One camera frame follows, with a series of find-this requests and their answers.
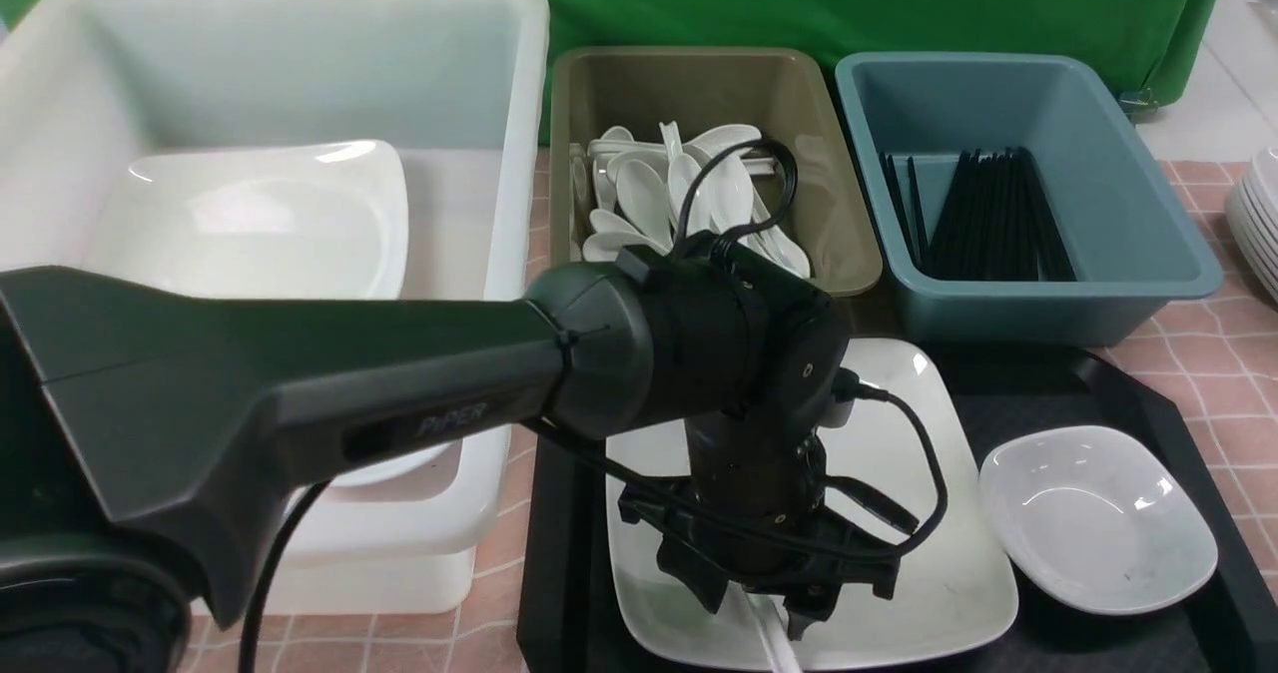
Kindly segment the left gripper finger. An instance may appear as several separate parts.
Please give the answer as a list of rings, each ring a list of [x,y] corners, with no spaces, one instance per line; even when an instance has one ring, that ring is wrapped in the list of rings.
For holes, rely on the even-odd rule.
[[[841,591],[841,584],[800,584],[787,587],[783,594],[787,639],[803,641],[813,624],[826,623],[835,614]]]
[[[709,614],[718,614],[730,578],[722,567],[717,538],[662,538],[656,554],[657,567],[686,587]]]

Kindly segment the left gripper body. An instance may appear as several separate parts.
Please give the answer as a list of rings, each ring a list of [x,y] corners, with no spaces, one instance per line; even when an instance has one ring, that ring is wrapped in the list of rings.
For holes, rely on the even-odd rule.
[[[827,473],[815,428],[712,412],[685,423],[685,441],[688,473],[624,478],[624,524],[648,524],[661,541],[717,538],[728,585],[782,604],[800,584],[895,596],[921,522],[870,483]]]

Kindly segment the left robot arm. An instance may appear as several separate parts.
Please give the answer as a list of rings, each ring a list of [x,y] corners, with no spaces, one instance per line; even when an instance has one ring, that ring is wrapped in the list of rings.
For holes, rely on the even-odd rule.
[[[622,481],[716,612],[895,595],[950,495],[921,419],[843,367],[835,301],[700,232],[515,301],[189,299],[3,275],[3,669],[175,672],[204,600],[256,669],[293,533],[343,474],[521,424]]]

